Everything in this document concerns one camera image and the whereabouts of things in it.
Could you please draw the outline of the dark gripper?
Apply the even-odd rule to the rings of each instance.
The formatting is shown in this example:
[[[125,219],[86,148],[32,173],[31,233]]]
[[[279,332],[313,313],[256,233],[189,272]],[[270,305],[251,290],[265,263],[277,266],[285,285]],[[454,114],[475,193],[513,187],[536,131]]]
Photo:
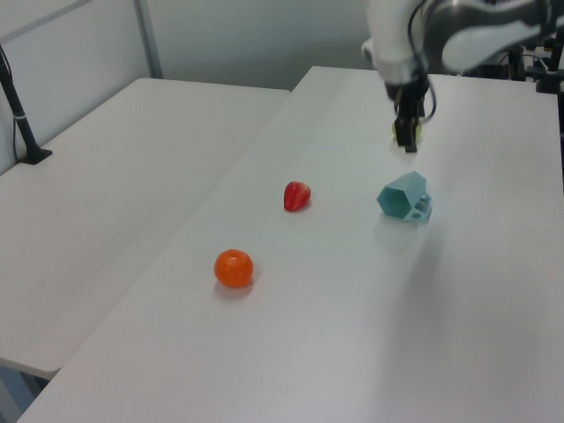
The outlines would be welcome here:
[[[416,153],[419,120],[431,119],[431,113],[427,114],[424,106],[427,92],[431,91],[428,73],[424,70],[416,70],[412,81],[408,83],[385,81],[384,85],[396,114],[394,129],[397,144],[404,147],[407,153]]]

